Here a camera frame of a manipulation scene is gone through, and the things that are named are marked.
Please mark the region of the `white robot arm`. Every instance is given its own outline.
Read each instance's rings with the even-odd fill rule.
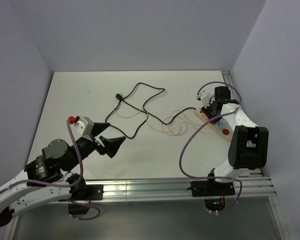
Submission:
[[[73,124],[73,128],[81,135],[77,141],[73,141],[82,160],[94,151],[112,158],[126,139],[125,137],[107,139],[100,136],[103,146],[95,137],[109,127],[109,123],[95,123],[88,117],[70,118],[70,124]],[[79,180],[78,174],[72,174],[64,179],[61,173],[61,170],[70,172],[78,163],[74,146],[69,146],[62,139],[50,142],[42,149],[42,155],[0,187],[0,227],[8,224],[12,218],[40,205],[59,200],[82,199],[87,193],[85,180],[83,178]]]
[[[228,159],[213,170],[213,175],[236,178],[248,170],[264,167],[267,162],[268,130],[257,126],[248,118],[239,107],[239,103],[231,99],[227,86],[216,87],[214,101],[211,102],[211,99],[209,92],[204,92],[200,96],[203,107],[198,108],[195,115],[202,121],[235,112],[209,124],[215,132],[230,142]],[[217,178],[215,181],[230,183],[232,180]]]

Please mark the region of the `gray wall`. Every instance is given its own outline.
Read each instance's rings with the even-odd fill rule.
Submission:
[[[233,68],[248,115],[269,129],[271,175],[300,240],[300,0],[267,0]]]
[[[10,0],[55,72],[230,70],[266,0]]]
[[[51,76],[11,3],[0,0],[0,186],[26,163]]]

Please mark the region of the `white table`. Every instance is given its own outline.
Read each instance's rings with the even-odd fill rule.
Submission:
[[[63,139],[72,145],[66,120],[68,116],[86,116],[94,122],[103,122],[105,117],[115,108],[117,93],[127,95],[138,82],[155,87],[165,88],[165,94],[150,101],[149,112],[162,120],[175,110],[186,107],[200,107],[196,100],[198,89],[211,81],[223,82],[220,71],[113,71],[113,72],[56,72],[53,76],[48,96],[36,131],[28,163],[42,154],[52,140]],[[206,90],[214,93],[218,84],[209,85]],[[140,86],[127,102],[141,107],[143,102],[157,93],[158,90]],[[136,111],[124,103],[118,113],[129,116]],[[193,110],[185,112],[187,117],[198,124],[202,122],[194,116]],[[129,136],[133,135],[137,126],[145,119],[145,114],[123,119],[113,115],[109,122]],[[172,125],[181,123],[176,120]],[[153,117],[149,124],[161,129]],[[83,161],[84,178],[87,179],[145,179],[145,178],[178,178],[184,177],[179,170],[180,152],[195,129],[189,126],[182,136],[167,136],[156,132],[146,124],[142,126],[136,138],[126,139],[117,155],[109,158],[92,153]],[[106,138],[121,137],[116,129],[109,127],[101,135]],[[188,146],[183,168],[196,176],[207,176],[212,168],[223,163],[228,156],[229,143],[216,133],[198,134]],[[79,167],[73,169],[79,173]]]

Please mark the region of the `purple cable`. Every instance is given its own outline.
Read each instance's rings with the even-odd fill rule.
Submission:
[[[239,106],[241,105],[241,102],[242,102],[242,98],[241,98],[241,95],[239,93],[239,91],[237,89],[235,89],[233,86],[225,83],[225,82],[221,82],[221,81],[212,81],[212,82],[209,82],[205,85],[203,85],[199,91],[197,92],[197,95],[200,94],[200,91],[201,89],[203,89],[205,86],[209,85],[209,84],[224,84],[224,85],[227,85],[228,87],[232,88],[236,94],[238,95],[239,97]],[[192,139],[194,139],[194,137],[201,131],[201,129],[203,129],[206,125],[208,125],[210,122],[216,120],[216,119],[219,119],[219,118],[222,118],[222,117],[225,117],[225,116],[229,116],[231,114],[235,114],[237,111],[238,111],[239,107],[237,107],[234,111],[232,112],[228,112],[228,113],[224,113],[224,114],[221,114],[221,115],[218,115],[218,116],[214,116],[213,118],[211,119],[208,119],[204,124],[202,124],[193,134],[192,136],[189,138],[189,140],[185,143],[182,151],[181,151],[181,154],[180,154],[180,158],[179,158],[179,168],[181,170],[181,172],[186,175],[188,178],[191,178],[191,179],[198,179],[198,180],[209,180],[209,179],[229,179],[229,180],[232,180],[232,181],[237,181],[240,183],[240,189],[239,189],[239,192],[238,192],[238,195],[237,197],[235,198],[234,202],[232,204],[230,204],[229,207],[225,208],[224,210],[222,211],[219,211],[218,213],[224,213],[226,211],[228,211],[229,209],[231,209],[239,200],[239,197],[241,195],[241,192],[242,192],[242,181],[240,179],[237,179],[237,178],[232,178],[232,177],[229,177],[229,176],[192,176],[188,173],[186,173],[182,167],[182,158],[184,156],[184,153],[186,151],[186,148],[188,147],[188,145],[190,144],[190,142],[192,141]]]
[[[49,183],[49,182],[44,182],[44,181],[38,181],[38,180],[31,180],[31,179],[25,179],[25,180],[20,180],[20,181],[16,181],[12,184],[9,185],[9,188],[4,188],[2,190],[0,190],[0,194],[4,193],[5,191],[13,188],[14,186],[17,186],[18,184],[23,184],[23,183],[33,183],[33,184],[41,184],[41,185],[45,185],[45,186],[51,186],[51,187],[56,187],[56,188],[71,188],[75,185],[77,185],[84,177],[84,165],[82,162],[82,158],[81,158],[81,154],[78,148],[78,145],[76,143],[75,137],[71,131],[71,127],[70,127],[70,120],[68,119],[66,121],[66,127],[68,129],[71,141],[73,143],[78,161],[79,161],[79,166],[80,166],[80,175],[77,181],[75,181],[72,184],[55,184],[55,183]]]
[[[98,211],[98,213],[95,215],[95,216],[92,216],[92,217],[77,217],[76,215],[71,215],[72,218],[74,219],[78,219],[78,220],[82,220],[82,221],[87,221],[87,220],[92,220],[92,219],[96,219],[97,217],[99,217],[100,215],[100,208],[98,208],[97,206],[92,206],[90,204],[84,204],[84,203],[79,203],[79,202],[76,202],[76,201],[72,201],[70,199],[67,199],[68,202],[72,203],[72,204],[76,204],[76,205],[79,205],[79,206],[84,206],[84,207],[89,207],[89,208],[92,208],[92,209],[96,209]]]

